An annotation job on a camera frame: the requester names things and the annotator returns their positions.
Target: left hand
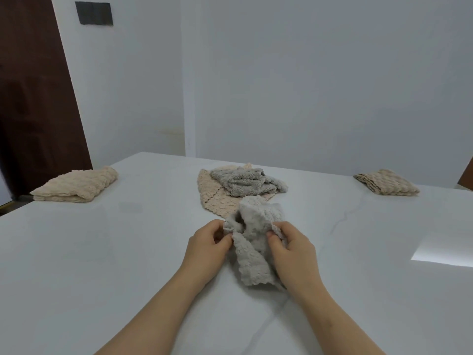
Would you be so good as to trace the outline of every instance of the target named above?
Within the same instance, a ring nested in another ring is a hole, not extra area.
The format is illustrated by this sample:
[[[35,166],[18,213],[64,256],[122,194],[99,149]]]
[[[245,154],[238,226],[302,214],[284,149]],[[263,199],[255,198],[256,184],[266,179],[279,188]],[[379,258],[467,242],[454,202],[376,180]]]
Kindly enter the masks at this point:
[[[222,268],[233,244],[231,234],[223,236],[223,220],[212,220],[189,238],[186,255],[178,273],[195,283],[198,292]]]

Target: beige towel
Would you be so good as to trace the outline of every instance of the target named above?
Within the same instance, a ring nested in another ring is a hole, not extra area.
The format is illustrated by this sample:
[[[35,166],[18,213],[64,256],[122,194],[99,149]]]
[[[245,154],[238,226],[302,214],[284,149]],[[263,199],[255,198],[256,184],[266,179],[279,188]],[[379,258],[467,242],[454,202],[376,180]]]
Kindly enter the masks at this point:
[[[35,201],[90,202],[118,178],[112,167],[73,170],[33,190]]]
[[[376,194],[413,196],[420,192],[411,182],[389,169],[380,169],[373,173],[355,174],[354,177],[365,183]]]
[[[248,163],[244,168],[251,169]],[[236,169],[237,166],[229,165],[216,169]],[[210,171],[201,169],[197,177],[197,187],[201,195],[201,203],[205,209],[212,213],[227,218],[230,214],[238,210],[238,205],[242,198],[236,198],[228,195],[222,185],[210,176]],[[265,200],[274,197],[276,193],[266,193],[261,195]]]

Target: marble table surface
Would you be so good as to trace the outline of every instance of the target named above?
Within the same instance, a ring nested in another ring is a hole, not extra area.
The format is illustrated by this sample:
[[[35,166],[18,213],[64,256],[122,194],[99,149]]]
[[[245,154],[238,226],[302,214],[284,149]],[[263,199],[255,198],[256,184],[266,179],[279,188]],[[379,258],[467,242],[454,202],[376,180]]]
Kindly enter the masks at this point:
[[[0,353],[92,354],[174,274],[215,215],[201,168],[228,162],[139,153],[91,203],[33,202],[0,218]],[[352,177],[264,167],[271,202],[317,248],[334,299],[387,354],[471,354],[473,192],[371,193]],[[174,354],[321,354],[304,315],[229,265],[189,311]]]

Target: folded towel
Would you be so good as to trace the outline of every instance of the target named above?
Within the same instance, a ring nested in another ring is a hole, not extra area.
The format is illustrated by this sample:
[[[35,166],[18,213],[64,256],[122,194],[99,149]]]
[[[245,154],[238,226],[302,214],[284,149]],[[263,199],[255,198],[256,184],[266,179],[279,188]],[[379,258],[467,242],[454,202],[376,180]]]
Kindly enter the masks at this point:
[[[210,176],[217,180],[232,197],[287,192],[287,185],[279,179],[264,174],[261,168],[237,167],[214,169]]]
[[[413,196],[420,192],[411,182],[389,169],[380,169],[373,173],[355,174],[354,177],[365,183],[376,194]]]
[[[287,239],[281,230],[272,224],[283,220],[283,217],[279,204],[267,203],[263,197],[256,195],[243,198],[238,210],[225,220],[223,230],[225,234],[233,233],[231,252],[236,253],[236,265],[244,285],[273,284],[280,290],[285,289],[274,268],[266,237],[266,233],[273,230],[287,246]]]
[[[35,201],[90,202],[118,178],[112,167],[73,170],[33,190]]]
[[[237,168],[238,166],[227,165],[215,168],[213,171],[219,169],[235,170]],[[243,168],[251,169],[251,164],[248,163],[243,166]],[[227,218],[230,214],[237,211],[241,198],[232,197],[228,194],[220,182],[210,176],[211,172],[212,171],[206,169],[201,169],[197,177],[197,187],[201,195],[202,206],[222,218]],[[265,193],[262,197],[265,200],[269,200],[275,195],[276,193]]]

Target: white wall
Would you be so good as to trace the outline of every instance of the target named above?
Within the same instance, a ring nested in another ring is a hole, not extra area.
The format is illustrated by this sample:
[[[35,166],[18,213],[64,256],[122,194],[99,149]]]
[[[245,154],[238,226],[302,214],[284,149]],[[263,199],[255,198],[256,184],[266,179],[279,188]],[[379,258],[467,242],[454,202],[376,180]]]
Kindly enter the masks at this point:
[[[0,205],[8,203],[11,201],[10,191],[5,183],[3,175],[0,173]]]
[[[94,167],[140,151],[183,155],[179,0],[52,0]],[[110,2],[114,26],[74,1]]]
[[[473,155],[473,0],[197,4],[182,17],[199,19],[183,24],[200,42],[183,55],[198,157],[457,183]]]

